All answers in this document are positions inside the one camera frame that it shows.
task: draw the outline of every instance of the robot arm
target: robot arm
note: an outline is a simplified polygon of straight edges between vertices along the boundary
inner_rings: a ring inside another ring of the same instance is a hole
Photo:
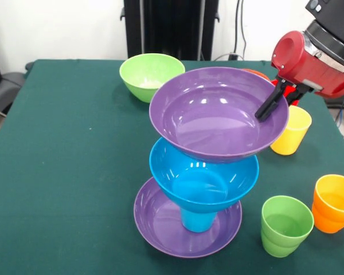
[[[255,113],[259,121],[276,108],[287,86],[295,87],[286,97],[289,105],[312,91],[325,98],[344,95],[344,0],[312,0],[306,8],[316,20],[305,32],[289,32],[277,43],[271,62],[278,82]]]

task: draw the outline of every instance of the white wall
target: white wall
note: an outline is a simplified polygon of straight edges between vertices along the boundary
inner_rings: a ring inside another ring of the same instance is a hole
[[[234,50],[236,3],[236,0],[220,0],[221,21],[215,25],[212,59]],[[270,60],[276,43],[284,34],[305,30],[314,19],[304,8],[307,3],[308,0],[244,0],[245,59]],[[237,53],[242,54],[240,28],[238,34]]]
[[[269,60],[282,35],[312,20],[304,8],[308,0],[244,1],[249,60]],[[0,0],[1,71],[24,71],[38,58],[127,58],[122,7],[123,0]],[[235,9],[236,0],[220,0],[213,58],[234,48]]]

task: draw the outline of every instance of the orange object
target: orange object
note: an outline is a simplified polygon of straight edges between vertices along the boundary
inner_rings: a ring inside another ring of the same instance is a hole
[[[263,73],[260,73],[260,72],[257,71],[257,70],[252,70],[252,69],[243,69],[243,70],[245,70],[245,71],[247,71],[247,72],[250,72],[250,73],[254,73],[254,74],[258,75],[258,76],[261,76],[261,77],[265,78],[267,81],[270,81],[269,77],[267,77],[267,76],[264,75]]]
[[[312,213],[315,226],[324,233],[344,228],[344,176],[325,175],[316,182]]]

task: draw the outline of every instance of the table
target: table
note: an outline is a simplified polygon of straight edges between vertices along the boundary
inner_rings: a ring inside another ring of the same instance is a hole
[[[258,155],[260,176],[241,201],[243,222],[222,251],[195,260],[165,255],[134,224],[133,203],[151,176],[158,134],[148,105],[128,92],[121,61],[39,60],[0,131],[0,274],[341,274],[344,230],[314,228],[287,258],[269,256],[260,211],[274,195],[312,204],[316,180],[344,175],[344,141],[323,100],[300,103],[313,124],[297,153]],[[184,62],[186,70],[259,62]]]

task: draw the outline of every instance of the black cabinet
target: black cabinet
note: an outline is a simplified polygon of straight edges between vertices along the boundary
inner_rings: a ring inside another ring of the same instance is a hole
[[[128,56],[210,60],[218,0],[124,0]]]

